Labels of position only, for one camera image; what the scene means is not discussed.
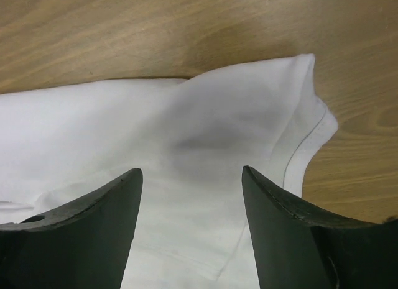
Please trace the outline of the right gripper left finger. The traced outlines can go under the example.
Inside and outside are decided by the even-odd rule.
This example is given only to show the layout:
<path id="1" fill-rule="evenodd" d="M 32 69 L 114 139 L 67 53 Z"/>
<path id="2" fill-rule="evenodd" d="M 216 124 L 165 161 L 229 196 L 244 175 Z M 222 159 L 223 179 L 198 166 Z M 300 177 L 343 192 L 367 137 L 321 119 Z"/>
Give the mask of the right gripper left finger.
<path id="1" fill-rule="evenodd" d="M 1 288 L 120 288 L 143 176 L 105 186 L 19 224 L 1 225 Z"/>

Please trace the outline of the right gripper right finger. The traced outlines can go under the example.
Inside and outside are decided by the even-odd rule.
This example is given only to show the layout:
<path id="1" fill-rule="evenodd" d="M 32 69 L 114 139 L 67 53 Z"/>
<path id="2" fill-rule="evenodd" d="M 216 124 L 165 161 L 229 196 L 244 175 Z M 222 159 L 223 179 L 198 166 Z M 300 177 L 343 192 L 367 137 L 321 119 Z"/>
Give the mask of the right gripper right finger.
<path id="1" fill-rule="evenodd" d="M 397 287 L 397 221 L 329 212 L 249 166 L 242 186 L 261 288 Z"/>

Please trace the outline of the white t-shirt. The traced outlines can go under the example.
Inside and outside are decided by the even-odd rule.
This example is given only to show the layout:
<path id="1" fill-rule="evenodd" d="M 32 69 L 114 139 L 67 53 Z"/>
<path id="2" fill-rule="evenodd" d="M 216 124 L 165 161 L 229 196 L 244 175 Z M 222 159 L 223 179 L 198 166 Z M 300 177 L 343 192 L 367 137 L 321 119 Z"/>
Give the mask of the white t-shirt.
<path id="1" fill-rule="evenodd" d="M 121 79 L 1 96 L 1 222 L 21 222 L 132 168 L 144 182 L 123 288 L 258 288 L 241 174 L 300 196 L 338 129 L 312 54 L 189 80 Z"/>

